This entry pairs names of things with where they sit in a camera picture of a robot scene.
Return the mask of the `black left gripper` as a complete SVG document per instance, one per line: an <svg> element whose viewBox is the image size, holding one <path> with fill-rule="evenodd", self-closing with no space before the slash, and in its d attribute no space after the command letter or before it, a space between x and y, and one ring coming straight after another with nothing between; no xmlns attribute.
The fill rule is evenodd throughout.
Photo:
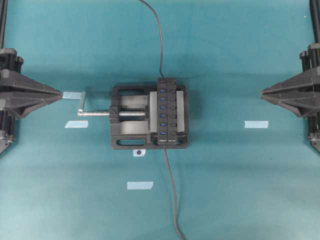
<svg viewBox="0 0 320 240"><path fill-rule="evenodd" d="M62 99L62 92L16 71L0 71L0 109L17 119Z"/></svg>

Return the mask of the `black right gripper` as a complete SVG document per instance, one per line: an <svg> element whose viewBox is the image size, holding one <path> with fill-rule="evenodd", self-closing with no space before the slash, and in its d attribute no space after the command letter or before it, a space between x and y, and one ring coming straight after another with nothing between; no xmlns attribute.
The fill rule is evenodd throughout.
<svg viewBox="0 0 320 240"><path fill-rule="evenodd" d="M261 91L261 98L293 112L299 118L320 111L320 73L303 72Z"/></svg>

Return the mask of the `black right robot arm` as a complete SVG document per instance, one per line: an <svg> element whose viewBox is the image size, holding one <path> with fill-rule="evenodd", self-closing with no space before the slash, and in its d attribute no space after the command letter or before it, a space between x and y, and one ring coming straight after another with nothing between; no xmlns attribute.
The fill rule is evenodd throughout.
<svg viewBox="0 0 320 240"><path fill-rule="evenodd" d="M261 91L261 99L307 119L308 140L320 150L320 44L312 43L299 54L302 73Z"/></svg>

